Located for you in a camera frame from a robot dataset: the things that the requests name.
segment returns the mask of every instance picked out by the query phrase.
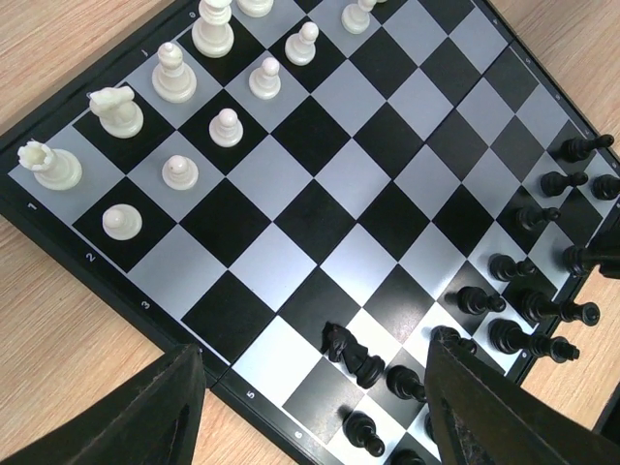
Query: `chess piece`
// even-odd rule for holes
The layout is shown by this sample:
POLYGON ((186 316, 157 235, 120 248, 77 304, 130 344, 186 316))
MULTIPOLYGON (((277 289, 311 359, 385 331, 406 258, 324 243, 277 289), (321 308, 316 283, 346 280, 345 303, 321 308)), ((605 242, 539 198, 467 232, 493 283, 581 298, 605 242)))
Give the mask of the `chess piece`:
POLYGON ((263 17, 273 8, 273 0, 236 0, 239 9, 249 17, 263 17))
POLYGON ((162 177, 169 187, 185 191, 198 181, 198 167, 194 160, 181 155, 172 155, 162 168, 162 177))
POLYGON ((341 20, 344 28, 351 34, 361 34, 370 25, 370 12, 377 0, 357 0, 347 5, 342 11, 341 20))
POLYGON ((615 201, 620 196, 620 179, 611 174, 603 174, 594 179, 592 195, 600 201, 615 201))
POLYGON ((314 22, 306 22, 296 34, 292 34, 284 45, 284 51, 291 63, 305 66, 310 63, 316 53, 315 42, 319 37, 319 27, 314 22))
POLYGON ((250 90, 262 100, 269 100, 280 92, 281 82, 278 73, 280 63, 273 57, 267 57, 259 68, 250 74, 250 90))
POLYGON ((81 180, 78 158, 60 148, 51 149, 44 143, 30 140, 17 150, 19 164, 34 173, 42 186, 52 191, 67 191, 81 180))
POLYGON ((470 315, 482 315, 485 312, 503 312, 506 301, 495 295, 487 295, 482 288, 466 286, 456 295, 458 308, 470 315))
POLYGON ((373 457, 381 457, 386 445, 377 436, 377 425, 363 412, 353 412, 345 419, 342 429, 352 446, 366 449, 373 457))
POLYGON ((489 340, 503 354, 516 354, 528 350, 533 357, 551 357, 556 363, 579 358, 579 349, 562 336, 527 334, 512 320, 493 320, 488 326, 489 340))
POLYGON ((588 175, 585 172, 575 172, 565 176, 552 171, 541 177, 541 190, 548 197, 558 197, 564 193, 566 188, 582 186, 586 182, 588 182, 588 175))
POLYGON ((131 205, 120 203, 106 210, 102 218, 104 232, 115 240, 129 240, 142 229, 142 217, 131 205))
POLYGON ((157 57, 159 64, 152 74, 157 95, 173 104, 190 100, 196 92, 196 74, 183 61, 181 48, 172 42, 166 42, 157 50, 157 57))
POLYGON ((209 134, 219 146, 232 147, 243 137, 243 125, 233 109, 224 108, 211 120, 209 134))
POLYGON ((615 140, 611 134, 604 134, 592 140, 574 138, 562 144, 563 158, 567 162, 580 162, 587 160, 594 150, 609 148, 615 140))
POLYGON ((201 0, 200 17, 192 26, 192 41, 200 53, 221 58, 233 48, 234 32, 229 22, 232 0, 201 0))
POLYGON ((99 117, 106 132, 119 139, 132 138, 142 129, 144 116, 134 102, 135 97, 128 85, 105 87, 88 95, 90 110, 99 117))
POLYGON ((347 371, 356 376, 358 386, 370 389, 377 383, 386 369, 386 363, 379 356, 370 356, 368 348, 359 344, 348 329, 330 325, 326 340, 329 361, 344 360, 347 371))
POLYGON ((580 321, 587 326, 595 326, 601 319, 601 310, 596 303, 577 304, 566 300, 563 303, 552 302, 538 291, 526 291, 521 299, 519 313, 533 323, 540 323, 547 318, 559 317, 566 323, 580 321))

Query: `table surface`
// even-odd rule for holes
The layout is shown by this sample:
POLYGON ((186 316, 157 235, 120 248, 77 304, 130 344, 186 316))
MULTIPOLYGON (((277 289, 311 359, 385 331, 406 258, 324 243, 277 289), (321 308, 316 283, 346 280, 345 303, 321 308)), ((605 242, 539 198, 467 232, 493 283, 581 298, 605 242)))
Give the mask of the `table surface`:
MULTIPOLYGON (((0 134, 171 1, 3 2, 0 134)), ((582 0, 493 3, 597 130, 618 139, 617 0, 593 0, 588 8, 582 0)), ((595 271, 577 301, 596 301, 600 324, 562 324, 556 331, 581 349, 581 359, 539 360, 523 385, 588 428, 620 381, 620 312, 613 305, 619 297, 620 282, 595 271)), ((3 218, 0 301, 0 458, 73 418, 161 354, 3 218)), ((194 463, 292 462, 207 394, 194 463)))

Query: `white chess piece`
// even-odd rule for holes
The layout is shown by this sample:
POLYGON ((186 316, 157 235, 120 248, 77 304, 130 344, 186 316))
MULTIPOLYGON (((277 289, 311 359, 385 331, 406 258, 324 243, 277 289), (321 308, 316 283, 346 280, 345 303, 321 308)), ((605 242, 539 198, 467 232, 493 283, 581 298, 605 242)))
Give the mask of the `white chess piece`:
POLYGON ((197 80, 194 70, 183 61, 183 51, 177 44, 166 42, 157 50, 159 64, 153 70, 155 92, 162 99, 181 104, 196 92, 197 80))
POLYGON ((112 239, 129 240, 142 229, 142 217, 131 205, 120 203, 104 212, 102 226, 112 239))
POLYGON ((176 191, 191 189, 198 181, 198 167, 194 160, 182 155, 172 155, 162 168, 164 182, 176 191))
POLYGON ((19 164, 34 172, 35 179, 52 191, 67 191, 81 180, 81 163, 67 150, 49 148, 30 140, 17 151, 19 164))
POLYGON ((144 116, 134 97, 128 85, 105 87, 88 96, 90 110, 99 117, 104 129, 119 139, 132 138, 142 129, 144 116))
POLYGON ((220 58, 233 48, 234 32, 229 24, 232 0, 201 0, 199 17, 192 26, 192 40, 200 53, 220 58))
POLYGON ((259 99, 269 100, 280 92, 280 63, 268 56, 259 68, 250 74, 250 90, 259 99))
POLYGON ((237 145, 243 137, 243 125, 231 108, 222 109, 209 124, 209 134, 221 147, 237 145))
POLYGON ((342 11, 342 25, 351 34, 361 34, 370 25, 370 12, 377 0, 357 0, 342 11))
POLYGON ((291 63, 297 66, 310 63, 317 53, 315 42, 318 37, 319 26, 311 21, 304 23, 298 33, 292 34, 284 45, 284 51, 291 63))
POLYGON ((273 8, 273 0, 236 0, 239 9, 249 17, 263 17, 273 8))

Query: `black pawn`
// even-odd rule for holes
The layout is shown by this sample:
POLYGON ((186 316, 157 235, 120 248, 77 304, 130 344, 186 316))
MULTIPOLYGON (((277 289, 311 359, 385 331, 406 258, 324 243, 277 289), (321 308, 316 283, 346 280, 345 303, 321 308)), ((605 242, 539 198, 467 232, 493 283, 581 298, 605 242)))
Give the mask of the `black pawn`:
POLYGON ((426 403, 426 391, 419 381, 418 373, 406 366, 394 366, 387 372, 387 387, 396 397, 426 403))
POLYGON ((530 276, 536 273, 536 267, 530 261, 516 263, 508 255, 497 255, 488 264, 488 270, 498 281, 508 283, 514 278, 530 276))
POLYGON ((611 174, 597 177, 592 183, 592 195, 600 201, 615 201, 620 196, 620 179, 611 174))
POLYGON ((363 412, 353 412, 343 424, 345 436, 356 448, 366 449, 373 457, 381 457, 386 445, 377 436, 377 425, 363 412))
POLYGON ((484 289, 466 286, 456 295, 458 308, 470 315, 481 315, 485 312, 503 312, 506 301, 498 295, 487 295, 484 289))
POLYGON ((542 193, 548 197, 561 196, 567 187, 578 187, 588 182, 585 172, 575 172, 565 176, 557 171, 548 172, 541 178, 542 193))
POLYGON ((615 140, 611 134, 604 134, 595 139, 574 138, 564 142, 564 159, 567 162, 580 162, 586 160, 593 150, 598 148, 609 148, 615 140))
POLYGON ((521 228, 532 231, 538 227, 546 226, 551 222, 556 222, 560 218, 560 210, 554 207, 540 208, 535 206, 524 206, 516 212, 516 221, 521 228))
POLYGON ((582 305, 569 300, 555 303, 538 291, 527 291, 521 301, 521 313, 531 322, 539 323, 552 317, 559 317, 566 323, 580 321, 587 326, 594 326, 601 318, 601 310, 596 303, 582 305))
POLYGON ((504 354, 528 350, 535 358, 551 357, 556 363, 579 358, 579 349, 562 336, 549 337, 527 334, 512 320, 493 320, 488 327, 489 340, 495 349, 504 354))

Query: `chessboard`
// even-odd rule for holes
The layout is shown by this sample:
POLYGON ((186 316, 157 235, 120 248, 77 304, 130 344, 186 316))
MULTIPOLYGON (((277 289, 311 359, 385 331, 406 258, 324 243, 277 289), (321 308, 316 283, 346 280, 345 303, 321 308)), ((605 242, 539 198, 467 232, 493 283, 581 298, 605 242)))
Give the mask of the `chessboard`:
POLYGON ((489 326, 550 337, 585 279, 563 252, 616 223, 592 184, 620 170, 608 143, 583 148, 600 135, 490 3, 361 0, 355 34, 350 3, 174 2, 2 136, 1 213, 164 350, 198 344, 211 391, 298 462, 437 464, 427 404, 381 373, 361 386, 326 328, 423 386, 449 326, 521 383, 541 355, 498 350, 489 326), (206 56, 195 24, 232 47, 206 56), (164 62, 195 78, 182 102, 155 87, 164 62), (129 137, 105 127, 138 113, 129 137), (58 160, 79 167, 63 189, 67 169, 34 168, 58 160), (350 412, 376 423, 380 456, 347 439, 350 412))

